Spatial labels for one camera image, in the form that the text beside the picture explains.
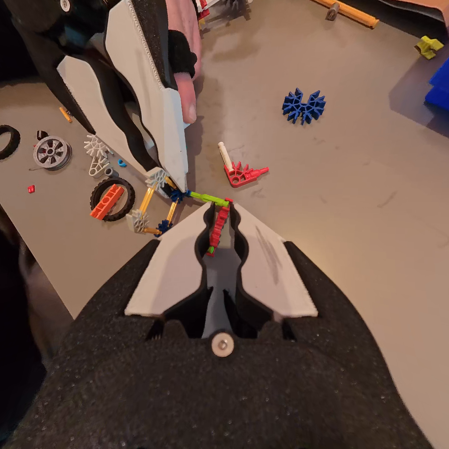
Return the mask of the yellow-green toy connector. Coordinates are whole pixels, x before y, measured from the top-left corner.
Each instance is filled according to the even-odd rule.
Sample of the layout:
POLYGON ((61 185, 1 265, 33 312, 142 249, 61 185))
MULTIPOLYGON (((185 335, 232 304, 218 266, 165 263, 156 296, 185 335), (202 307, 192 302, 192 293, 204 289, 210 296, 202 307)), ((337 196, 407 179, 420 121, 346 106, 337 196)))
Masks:
POLYGON ((420 41, 414 46, 414 48, 423 56, 426 60, 431 60, 436 56, 436 52, 441 50, 444 44, 438 39, 431 39, 428 36, 423 36, 420 41))

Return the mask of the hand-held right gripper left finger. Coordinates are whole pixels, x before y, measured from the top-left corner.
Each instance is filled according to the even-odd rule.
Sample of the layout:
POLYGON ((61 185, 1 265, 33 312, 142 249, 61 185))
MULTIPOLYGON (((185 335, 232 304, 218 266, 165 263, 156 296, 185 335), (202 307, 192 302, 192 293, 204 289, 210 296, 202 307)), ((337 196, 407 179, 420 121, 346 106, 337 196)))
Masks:
POLYGON ((203 258, 210 247, 215 205, 205 203, 167 231, 125 309, 125 315, 162 316, 199 291, 206 274, 203 258))

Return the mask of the white snowflake connector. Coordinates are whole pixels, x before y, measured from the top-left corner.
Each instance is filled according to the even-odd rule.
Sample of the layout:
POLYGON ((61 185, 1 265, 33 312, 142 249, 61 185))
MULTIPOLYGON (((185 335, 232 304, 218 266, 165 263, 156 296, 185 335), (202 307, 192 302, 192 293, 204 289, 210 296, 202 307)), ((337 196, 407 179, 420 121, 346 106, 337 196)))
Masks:
POLYGON ((91 157, 107 158, 108 154, 114 155, 115 153, 97 136, 87 134, 86 141, 84 141, 84 149, 86 154, 91 157))

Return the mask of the grey triangular connector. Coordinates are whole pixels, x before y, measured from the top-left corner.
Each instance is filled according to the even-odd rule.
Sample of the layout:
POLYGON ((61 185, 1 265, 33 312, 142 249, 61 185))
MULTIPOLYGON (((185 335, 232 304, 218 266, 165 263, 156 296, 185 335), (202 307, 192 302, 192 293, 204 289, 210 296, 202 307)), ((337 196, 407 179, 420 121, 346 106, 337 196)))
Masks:
POLYGON ((103 156, 94 156, 92 158, 88 174, 93 178, 99 178, 101 176, 113 177, 118 175, 111 166, 110 161, 103 156))

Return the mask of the blue double snowflake connector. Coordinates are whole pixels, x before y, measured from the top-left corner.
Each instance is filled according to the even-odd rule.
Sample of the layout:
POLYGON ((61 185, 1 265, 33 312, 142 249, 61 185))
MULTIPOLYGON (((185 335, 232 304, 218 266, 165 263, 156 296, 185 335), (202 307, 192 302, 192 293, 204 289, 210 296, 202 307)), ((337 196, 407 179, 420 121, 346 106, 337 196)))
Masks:
POLYGON ((308 101, 303 101, 303 92, 296 88, 295 92, 289 92, 285 96, 282 105, 283 115, 293 124, 300 120, 300 124, 311 124, 312 120, 318 120, 324 112, 325 96, 320 95, 320 91, 310 94, 308 101))

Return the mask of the blue plastic bin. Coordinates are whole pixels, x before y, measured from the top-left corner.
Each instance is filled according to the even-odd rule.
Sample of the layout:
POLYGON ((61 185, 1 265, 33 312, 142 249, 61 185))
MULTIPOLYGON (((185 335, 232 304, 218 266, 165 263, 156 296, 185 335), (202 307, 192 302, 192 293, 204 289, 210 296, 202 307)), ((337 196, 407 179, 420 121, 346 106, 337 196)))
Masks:
POLYGON ((425 102, 449 111, 449 59, 430 78, 430 91, 425 96, 425 102))

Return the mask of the grey toy wheel hub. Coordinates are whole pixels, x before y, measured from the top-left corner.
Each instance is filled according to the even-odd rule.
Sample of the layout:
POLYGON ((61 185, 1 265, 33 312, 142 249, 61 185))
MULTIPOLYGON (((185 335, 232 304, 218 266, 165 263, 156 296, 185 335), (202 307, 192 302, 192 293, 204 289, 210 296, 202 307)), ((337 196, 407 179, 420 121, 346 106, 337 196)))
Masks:
POLYGON ((68 164, 72 148, 64 139, 56 136, 42 138, 33 148, 33 159, 38 168, 58 171, 68 164))

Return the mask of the white toy rod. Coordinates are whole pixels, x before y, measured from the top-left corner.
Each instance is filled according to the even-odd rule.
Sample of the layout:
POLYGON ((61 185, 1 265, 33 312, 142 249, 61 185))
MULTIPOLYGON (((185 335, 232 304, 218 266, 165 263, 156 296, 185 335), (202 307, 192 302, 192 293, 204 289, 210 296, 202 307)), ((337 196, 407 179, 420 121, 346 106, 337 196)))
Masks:
POLYGON ((226 169, 228 171, 233 171, 234 168, 233 168, 233 165, 232 165, 232 161, 231 161, 231 159, 229 157, 229 154, 228 154, 227 149, 226 149, 226 147, 225 147, 223 142, 219 142, 218 143, 218 149, 220 151, 220 154, 221 154, 221 157, 222 157, 222 160, 224 162, 224 166, 226 167, 226 169))

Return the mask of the pile of toy parts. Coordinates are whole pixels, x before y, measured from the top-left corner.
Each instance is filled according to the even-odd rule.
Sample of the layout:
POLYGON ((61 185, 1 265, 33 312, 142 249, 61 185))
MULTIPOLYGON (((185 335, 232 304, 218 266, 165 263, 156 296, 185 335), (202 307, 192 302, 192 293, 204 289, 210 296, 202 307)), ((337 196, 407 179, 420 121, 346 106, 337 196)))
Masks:
POLYGON ((239 17, 250 19, 252 0, 193 0, 199 31, 215 25, 229 25, 239 17))

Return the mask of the black toy tyre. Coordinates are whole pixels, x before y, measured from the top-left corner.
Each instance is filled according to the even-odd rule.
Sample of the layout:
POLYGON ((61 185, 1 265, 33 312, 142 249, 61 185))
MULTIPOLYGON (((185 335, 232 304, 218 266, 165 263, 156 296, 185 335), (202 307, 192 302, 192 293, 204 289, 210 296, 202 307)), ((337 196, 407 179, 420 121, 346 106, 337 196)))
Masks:
POLYGON ((1 125, 0 126, 0 135, 8 133, 10 135, 10 139, 8 144, 1 149, 0 151, 0 160, 4 160, 10 157, 19 147, 20 144, 20 132, 10 125, 1 125))
POLYGON ((107 190, 113 185, 120 185, 124 188, 124 191, 127 192, 127 200, 124 204, 123 208, 114 213, 110 214, 110 212, 106 215, 103 221, 109 221, 114 222, 122 219, 125 217, 131 210, 135 202, 135 191, 132 185, 127 182, 125 179, 120 177, 110 177, 108 179, 105 179, 101 181, 93 190, 91 199, 90 199, 90 206, 91 211, 94 209, 94 206, 98 204, 98 202, 101 200, 103 195, 107 192, 107 190))

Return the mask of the long yellow toy rod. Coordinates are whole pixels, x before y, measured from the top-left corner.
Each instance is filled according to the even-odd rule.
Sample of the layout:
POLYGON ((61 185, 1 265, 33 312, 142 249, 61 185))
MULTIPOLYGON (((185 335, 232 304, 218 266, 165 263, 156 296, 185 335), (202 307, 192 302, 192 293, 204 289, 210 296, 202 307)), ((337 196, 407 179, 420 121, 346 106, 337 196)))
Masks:
POLYGON ((362 12, 356 8, 353 8, 341 1, 333 1, 333 0, 315 0, 316 3, 319 3, 323 6, 332 8, 335 4, 339 7, 338 13, 344 15, 347 18, 355 20, 356 22, 367 26, 368 28, 375 28, 379 23, 379 19, 362 12))

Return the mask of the orange toy brick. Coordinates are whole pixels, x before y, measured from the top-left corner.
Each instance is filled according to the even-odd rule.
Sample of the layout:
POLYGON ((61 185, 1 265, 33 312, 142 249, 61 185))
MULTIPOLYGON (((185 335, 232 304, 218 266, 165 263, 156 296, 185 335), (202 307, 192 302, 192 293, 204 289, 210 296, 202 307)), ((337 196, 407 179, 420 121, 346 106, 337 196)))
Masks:
POLYGON ((103 195, 98 204, 94 206, 94 209, 91 211, 90 216, 98 220, 104 220, 106 215, 111 211, 111 209, 114 207, 123 193, 123 187, 113 184, 103 195))

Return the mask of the multicolour rod and connector assembly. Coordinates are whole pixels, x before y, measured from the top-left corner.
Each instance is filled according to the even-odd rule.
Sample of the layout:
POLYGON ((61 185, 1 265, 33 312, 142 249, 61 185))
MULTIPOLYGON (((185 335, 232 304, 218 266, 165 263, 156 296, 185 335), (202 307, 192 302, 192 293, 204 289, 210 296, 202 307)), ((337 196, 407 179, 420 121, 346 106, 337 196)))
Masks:
POLYGON ((144 195, 143 201, 138 209, 131 210, 126 215, 126 220, 130 229, 134 233, 150 233, 158 238, 172 228, 172 218, 177 205, 182 202, 184 198, 194 198, 205 203, 212 203, 219 208, 213 231, 210 233, 210 245, 207 250, 207 254, 213 257, 220 242, 221 232, 230 212, 232 200, 220 199, 208 194, 198 194, 191 190, 182 192, 167 175, 166 171, 159 167, 153 168, 147 172, 145 176, 145 183, 148 189, 144 195), (149 227, 146 211, 155 192, 165 194, 169 197, 171 199, 171 207, 167 218, 163 220, 157 228, 152 228, 149 227))

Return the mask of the red toy connector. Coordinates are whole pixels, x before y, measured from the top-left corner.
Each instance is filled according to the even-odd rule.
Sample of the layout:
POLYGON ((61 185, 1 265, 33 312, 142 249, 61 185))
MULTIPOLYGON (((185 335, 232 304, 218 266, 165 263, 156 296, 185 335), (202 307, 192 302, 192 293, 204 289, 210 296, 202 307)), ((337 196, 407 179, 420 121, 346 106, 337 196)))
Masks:
POLYGON ((224 171, 227 175, 229 183, 233 188, 239 188, 251 182, 257 181, 258 177, 267 173, 269 167, 261 169, 250 168, 248 164, 245 166, 239 161, 237 165, 232 161, 231 168, 224 164, 224 171))

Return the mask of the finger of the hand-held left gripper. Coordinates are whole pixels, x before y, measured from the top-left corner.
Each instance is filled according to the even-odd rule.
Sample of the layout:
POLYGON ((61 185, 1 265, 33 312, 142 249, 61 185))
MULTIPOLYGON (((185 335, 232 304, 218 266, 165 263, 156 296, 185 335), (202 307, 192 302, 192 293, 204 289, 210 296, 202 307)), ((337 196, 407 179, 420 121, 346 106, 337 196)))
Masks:
POLYGON ((162 167, 156 145, 157 158, 153 159, 140 129, 126 109, 119 82, 125 81, 126 87, 131 86, 113 64, 92 56, 65 56, 57 71, 97 137, 118 151, 142 174, 156 166, 162 167))
POLYGON ((179 93, 164 87, 131 1, 109 11, 105 49, 136 95, 143 127, 157 147, 162 168, 187 190, 188 158, 179 93))

